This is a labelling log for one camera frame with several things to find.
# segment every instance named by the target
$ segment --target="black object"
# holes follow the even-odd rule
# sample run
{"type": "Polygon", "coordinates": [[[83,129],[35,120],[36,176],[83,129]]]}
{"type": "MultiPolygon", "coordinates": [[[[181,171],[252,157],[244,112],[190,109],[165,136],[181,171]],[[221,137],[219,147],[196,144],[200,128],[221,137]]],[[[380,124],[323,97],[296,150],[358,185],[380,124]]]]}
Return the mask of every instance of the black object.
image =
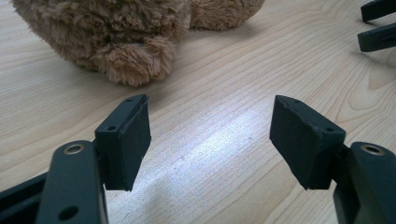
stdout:
{"type": "Polygon", "coordinates": [[[49,171],[0,193],[0,223],[107,223],[107,189],[131,190],[151,136],[148,97],[123,101],[93,142],[59,147],[49,171]]]}
{"type": "MultiPolygon", "coordinates": [[[[361,7],[364,22],[396,12],[396,0],[375,0],[361,7]]],[[[396,47],[396,23],[358,34],[361,51],[371,52],[396,47]]]]}
{"type": "Polygon", "coordinates": [[[396,223],[396,157],[346,132],[301,101],[276,96],[270,139],[305,189],[328,189],[340,223],[396,223]]]}

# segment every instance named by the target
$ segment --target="light wood tabletop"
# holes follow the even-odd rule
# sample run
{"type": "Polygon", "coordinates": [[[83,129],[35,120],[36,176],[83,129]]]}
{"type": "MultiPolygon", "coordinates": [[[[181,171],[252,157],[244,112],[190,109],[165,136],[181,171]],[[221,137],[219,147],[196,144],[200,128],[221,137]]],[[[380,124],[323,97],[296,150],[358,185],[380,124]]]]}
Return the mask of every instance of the light wood tabletop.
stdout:
{"type": "Polygon", "coordinates": [[[305,191],[269,140],[275,95],[396,152],[396,49],[360,52],[360,0],[267,0],[227,32],[190,31],[170,76],[139,88],[62,60],[0,2],[0,190],[93,140],[125,98],[147,94],[152,141],[132,192],[107,191],[110,223],[336,223],[329,190],[305,191]]]}

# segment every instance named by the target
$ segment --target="teddy bear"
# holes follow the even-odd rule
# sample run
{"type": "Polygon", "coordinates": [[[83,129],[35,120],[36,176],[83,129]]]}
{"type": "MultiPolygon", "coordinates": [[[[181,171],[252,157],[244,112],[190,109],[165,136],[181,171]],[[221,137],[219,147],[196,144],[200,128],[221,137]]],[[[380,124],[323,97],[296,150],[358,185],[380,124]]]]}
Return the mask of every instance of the teddy bear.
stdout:
{"type": "Polygon", "coordinates": [[[65,60],[138,86],[171,72],[189,29],[225,31],[265,0],[12,0],[30,29],[65,60]]]}

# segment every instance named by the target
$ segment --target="teddy bear's leg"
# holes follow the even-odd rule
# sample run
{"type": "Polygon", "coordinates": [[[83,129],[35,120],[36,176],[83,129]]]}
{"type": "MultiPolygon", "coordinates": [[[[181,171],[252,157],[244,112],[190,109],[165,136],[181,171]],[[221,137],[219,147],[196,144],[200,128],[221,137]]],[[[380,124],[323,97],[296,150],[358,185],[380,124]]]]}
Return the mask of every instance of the teddy bear's leg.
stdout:
{"type": "Polygon", "coordinates": [[[144,38],[142,44],[109,44],[92,57],[111,81],[138,86],[169,74],[176,46],[168,38],[144,38]]]}
{"type": "Polygon", "coordinates": [[[265,0],[191,0],[191,28],[227,30],[256,14],[265,0]]]}

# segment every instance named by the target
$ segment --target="screw hole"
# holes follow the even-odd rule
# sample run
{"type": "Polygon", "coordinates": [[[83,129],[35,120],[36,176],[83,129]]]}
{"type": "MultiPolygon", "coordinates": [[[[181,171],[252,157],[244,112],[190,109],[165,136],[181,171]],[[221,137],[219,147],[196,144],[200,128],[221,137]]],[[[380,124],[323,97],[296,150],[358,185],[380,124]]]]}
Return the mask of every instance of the screw hole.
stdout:
{"type": "Polygon", "coordinates": [[[114,131],[114,130],[116,130],[116,127],[115,126],[109,126],[109,127],[106,127],[106,130],[107,131],[114,131]]]}
{"type": "Polygon", "coordinates": [[[361,146],[361,149],[363,149],[364,151],[366,151],[372,155],[375,155],[375,156],[385,155],[385,151],[382,150],[382,148],[379,148],[376,146],[364,145],[364,146],[361,146]]]}
{"type": "Polygon", "coordinates": [[[77,154],[80,151],[82,151],[82,149],[84,149],[84,145],[82,144],[76,144],[70,147],[67,147],[64,149],[64,154],[66,155],[73,155],[73,154],[77,154]]]}
{"type": "Polygon", "coordinates": [[[66,221],[69,220],[70,218],[75,217],[77,213],[78,213],[78,208],[76,206],[69,206],[59,213],[58,218],[61,221],[66,221]]]}

